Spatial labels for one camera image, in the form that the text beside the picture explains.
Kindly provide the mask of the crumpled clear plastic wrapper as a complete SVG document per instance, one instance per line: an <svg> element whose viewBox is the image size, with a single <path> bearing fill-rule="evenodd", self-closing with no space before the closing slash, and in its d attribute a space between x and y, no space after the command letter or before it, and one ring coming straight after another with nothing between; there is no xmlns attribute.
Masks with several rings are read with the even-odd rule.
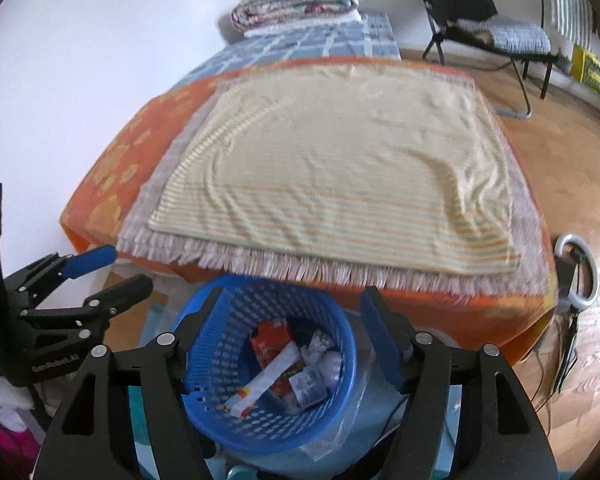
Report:
<svg viewBox="0 0 600 480"><path fill-rule="evenodd" d="M300 347L300 368L287 375L290 393L283 395L286 409L297 413L327 400L341 378L342 355L324 330L316 330Z"/></svg>

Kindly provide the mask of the blue plastic mesh basket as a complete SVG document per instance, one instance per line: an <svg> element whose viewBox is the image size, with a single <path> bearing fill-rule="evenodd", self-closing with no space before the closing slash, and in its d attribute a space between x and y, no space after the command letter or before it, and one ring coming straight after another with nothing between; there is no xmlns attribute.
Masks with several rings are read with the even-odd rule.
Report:
<svg viewBox="0 0 600 480"><path fill-rule="evenodd" d="M187 353L183 402L196 429L230 452L327 454L355 406L358 342L324 290L225 275L178 316L214 305Z"/></svg>

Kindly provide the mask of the red snack wrapper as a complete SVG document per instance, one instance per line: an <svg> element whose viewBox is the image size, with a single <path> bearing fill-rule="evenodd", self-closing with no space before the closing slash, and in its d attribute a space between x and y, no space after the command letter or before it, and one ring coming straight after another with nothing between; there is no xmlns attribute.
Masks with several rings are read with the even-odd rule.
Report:
<svg viewBox="0 0 600 480"><path fill-rule="evenodd" d="M263 370L290 342L291 336L289 326L284 318L274 318L274 320L262 321L250 337L251 348L261 370ZM291 393L288 377L287 370L286 373L268 389L270 390L270 393L274 394L274 396L277 396L279 399L288 396L288 394Z"/></svg>

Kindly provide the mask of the clear plastic bag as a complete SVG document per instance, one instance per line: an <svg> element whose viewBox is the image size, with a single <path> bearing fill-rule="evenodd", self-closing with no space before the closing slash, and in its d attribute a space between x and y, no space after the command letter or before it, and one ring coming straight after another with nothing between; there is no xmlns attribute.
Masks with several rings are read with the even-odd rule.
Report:
<svg viewBox="0 0 600 480"><path fill-rule="evenodd" d="M358 416L358 410L370 382L370 373L375 361L376 356L373 350L362 354L358 359L354 387L342 414L337 417L336 422L330 424L317 438L300 446L302 453L314 462L318 462L343 448L344 442L346 442L352 431L356 416Z"/></svg>

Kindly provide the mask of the grey fringed blanket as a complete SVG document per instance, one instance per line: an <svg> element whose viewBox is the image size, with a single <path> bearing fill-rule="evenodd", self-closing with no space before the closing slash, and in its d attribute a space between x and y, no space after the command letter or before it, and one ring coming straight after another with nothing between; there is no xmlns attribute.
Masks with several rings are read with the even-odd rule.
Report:
<svg viewBox="0 0 600 480"><path fill-rule="evenodd" d="M190 142L207 121L220 97L238 84L283 73L275 65L253 67L243 75L222 74L206 79L211 96L185 113L185 122L176 127L174 139L158 151L158 160L140 192L132 200L130 212L117 235L117 250L126 258L142 258L154 263L196 263L208 270L275 278L276 280L319 281L329 285L378 285L416 292L450 292L460 296L546 295L554 297L557 288L553 249L538 211L530 185L510 146L504 127L494 115L488 116L507 162L507 175L513 187L513 239L521 244L522 258L512 272L477 271L462 275L451 271L417 270L373 264L359 258L294 254L288 249L264 250L248 246L212 242L204 238L163 233L151 229L148 221L158 206L180 159Z"/></svg>

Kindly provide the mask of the cream yellow knitted blanket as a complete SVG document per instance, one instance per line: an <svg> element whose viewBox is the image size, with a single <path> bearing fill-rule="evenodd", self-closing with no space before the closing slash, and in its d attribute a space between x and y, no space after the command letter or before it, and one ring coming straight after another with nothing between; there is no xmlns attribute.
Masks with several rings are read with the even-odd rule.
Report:
<svg viewBox="0 0 600 480"><path fill-rule="evenodd" d="M417 270L510 272L507 162L472 84L303 66L224 93L151 229Z"/></svg>

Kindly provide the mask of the blue checkered bed cover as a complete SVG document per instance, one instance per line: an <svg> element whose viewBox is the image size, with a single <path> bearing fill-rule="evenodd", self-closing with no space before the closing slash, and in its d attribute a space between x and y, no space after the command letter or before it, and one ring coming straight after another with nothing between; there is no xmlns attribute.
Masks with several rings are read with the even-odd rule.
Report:
<svg viewBox="0 0 600 480"><path fill-rule="evenodd" d="M240 68L302 58L393 58L400 50L388 16L363 14L362 21L291 29L230 44L191 70L175 88Z"/></svg>

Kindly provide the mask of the grey checkered chair cushion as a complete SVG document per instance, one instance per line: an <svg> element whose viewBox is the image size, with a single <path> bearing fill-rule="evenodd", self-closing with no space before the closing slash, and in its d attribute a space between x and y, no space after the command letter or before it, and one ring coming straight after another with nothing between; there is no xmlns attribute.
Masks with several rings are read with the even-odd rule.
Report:
<svg viewBox="0 0 600 480"><path fill-rule="evenodd" d="M495 14L485 21L459 18L455 26L484 44L506 53L550 54L550 38L537 24Z"/></svg>

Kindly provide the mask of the yellow green crate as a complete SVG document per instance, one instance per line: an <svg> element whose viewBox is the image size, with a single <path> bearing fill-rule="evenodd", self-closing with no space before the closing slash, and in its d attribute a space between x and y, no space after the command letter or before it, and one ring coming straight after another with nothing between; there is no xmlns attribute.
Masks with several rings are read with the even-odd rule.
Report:
<svg viewBox="0 0 600 480"><path fill-rule="evenodd" d="M571 62L572 78L600 95L600 60L592 52L575 44Z"/></svg>

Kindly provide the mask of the black folding chair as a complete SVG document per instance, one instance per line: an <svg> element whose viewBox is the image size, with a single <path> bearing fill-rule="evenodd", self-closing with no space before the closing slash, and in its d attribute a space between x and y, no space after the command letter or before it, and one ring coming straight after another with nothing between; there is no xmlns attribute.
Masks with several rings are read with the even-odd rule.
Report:
<svg viewBox="0 0 600 480"><path fill-rule="evenodd" d="M431 29L431 39L422 56L428 58L431 51L436 51L439 62L444 65L442 46L455 42L505 58L504 66L514 70L526 108L520 112L500 108L498 114L519 120L530 118L532 105L524 84L528 67L532 63L546 67L543 86L547 87L558 61L547 32L537 24L501 14L494 0L422 0L422 3Z"/></svg>

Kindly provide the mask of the folded floral quilt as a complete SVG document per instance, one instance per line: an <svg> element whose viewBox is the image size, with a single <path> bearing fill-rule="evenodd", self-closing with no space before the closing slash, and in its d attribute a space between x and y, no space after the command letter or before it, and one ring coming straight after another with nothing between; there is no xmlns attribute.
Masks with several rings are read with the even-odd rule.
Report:
<svg viewBox="0 0 600 480"><path fill-rule="evenodd" d="M230 20L238 32L248 32L322 15L333 18L357 8L358 0L240 0Z"/></svg>

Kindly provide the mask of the white radiator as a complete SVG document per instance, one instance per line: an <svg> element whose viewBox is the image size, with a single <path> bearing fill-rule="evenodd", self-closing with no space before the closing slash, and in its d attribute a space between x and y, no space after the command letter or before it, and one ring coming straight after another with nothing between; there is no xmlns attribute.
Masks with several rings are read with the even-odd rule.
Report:
<svg viewBox="0 0 600 480"><path fill-rule="evenodd" d="M588 0L550 0L550 19L560 36L584 50L591 49L594 20Z"/></svg>

